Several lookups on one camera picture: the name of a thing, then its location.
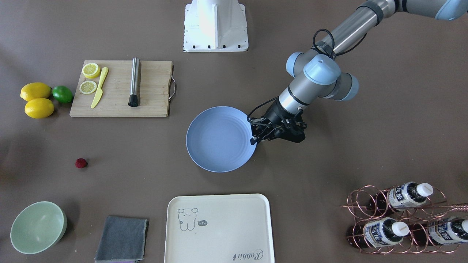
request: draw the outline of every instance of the gray cloth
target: gray cloth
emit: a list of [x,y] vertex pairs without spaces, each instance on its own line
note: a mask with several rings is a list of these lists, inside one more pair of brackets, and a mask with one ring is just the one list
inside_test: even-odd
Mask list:
[[108,216],[95,263],[137,262],[145,253],[148,220]]

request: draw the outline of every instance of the bottle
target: bottle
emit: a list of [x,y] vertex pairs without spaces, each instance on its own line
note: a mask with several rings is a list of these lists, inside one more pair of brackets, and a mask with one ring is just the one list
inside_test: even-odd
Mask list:
[[403,185],[395,186],[388,191],[384,191],[387,201],[385,201],[382,193],[374,196],[375,202],[370,199],[368,210],[375,212],[375,216],[389,216],[407,207],[418,207],[427,201],[427,197],[434,192],[432,186],[428,183],[417,184],[415,182],[404,183]]
[[450,217],[430,224],[411,226],[413,241],[418,247],[468,243],[468,220]]
[[409,232],[410,229],[404,222],[385,217],[369,221],[363,226],[355,226],[354,231],[351,226],[346,236],[348,242],[355,248],[380,248],[400,243]]

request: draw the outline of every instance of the butter knife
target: butter knife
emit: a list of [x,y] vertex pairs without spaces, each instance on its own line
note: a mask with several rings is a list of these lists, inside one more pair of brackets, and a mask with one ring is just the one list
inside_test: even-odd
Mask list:
[[99,77],[99,84],[97,84],[96,94],[94,95],[93,103],[91,103],[92,109],[96,107],[97,103],[102,97],[102,84],[104,83],[104,80],[106,79],[107,72],[109,72],[109,69],[107,67],[103,67],[101,69],[101,76]]

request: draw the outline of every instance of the raspberry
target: raspberry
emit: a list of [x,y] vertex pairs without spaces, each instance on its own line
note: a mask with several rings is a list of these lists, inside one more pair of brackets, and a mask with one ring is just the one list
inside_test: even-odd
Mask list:
[[76,161],[75,161],[75,166],[76,166],[78,169],[83,168],[83,167],[85,167],[85,166],[87,166],[87,165],[88,165],[88,163],[87,163],[86,160],[83,159],[83,158],[76,159]]

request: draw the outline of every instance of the green bowl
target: green bowl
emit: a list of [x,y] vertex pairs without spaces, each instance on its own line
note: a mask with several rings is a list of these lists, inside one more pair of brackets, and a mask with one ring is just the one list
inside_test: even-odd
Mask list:
[[11,226],[13,247],[24,254],[36,254],[55,245],[66,229],[66,216],[51,202],[42,201],[26,207]]

